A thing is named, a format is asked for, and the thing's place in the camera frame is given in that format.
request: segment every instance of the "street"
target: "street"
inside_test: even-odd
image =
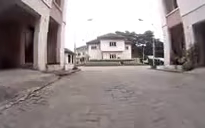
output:
[[[2,112],[0,128],[205,128],[205,75],[83,67]]]

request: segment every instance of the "white house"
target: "white house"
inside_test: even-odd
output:
[[[76,48],[76,63],[83,64],[88,61],[88,49],[87,46],[81,46]]]
[[[74,68],[75,53],[65,48],[65,70],[71,70]]]
[[[132,59],[131,42],[117,34],[106,34],[87,42],[89,60]]]

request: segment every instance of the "driveway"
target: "driveway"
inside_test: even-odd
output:
[[[2,112],[0,128],[205,128],[205,75],[84,67]]]

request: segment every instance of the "roof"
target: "roof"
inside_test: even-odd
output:
[[[97,37],[97,39],[125,39],[125,37],[122,35],[114,34],[114,33],[108,33],[108,34]]]
[[[110,40],[124,39],[125,40],[125,37],[121,36],[121,35],[114,34],[114,33],[108,33],[108,34],[105,34],[102,36],[98,36],[97,39],[91,40],[91,41],[87,42],[86,44],[99,44],[101,39],[110,39]]]
[[[95,39],[95,40],[91,40],[89,42],[87,42],[86,44],[99,44],[100,41],[98,39]]]
[[[65,48],[65,53],[69,53],[69,54],[75,54],[73,51],[69,50],[68,48]]]
[[[86,45],[76,48],[76,50],[86,50],[86,49],[87,49]]]

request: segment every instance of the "stain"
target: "stain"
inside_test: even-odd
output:
[[[8,87],[0,87],[0,102],[16,97],[17,91]]]

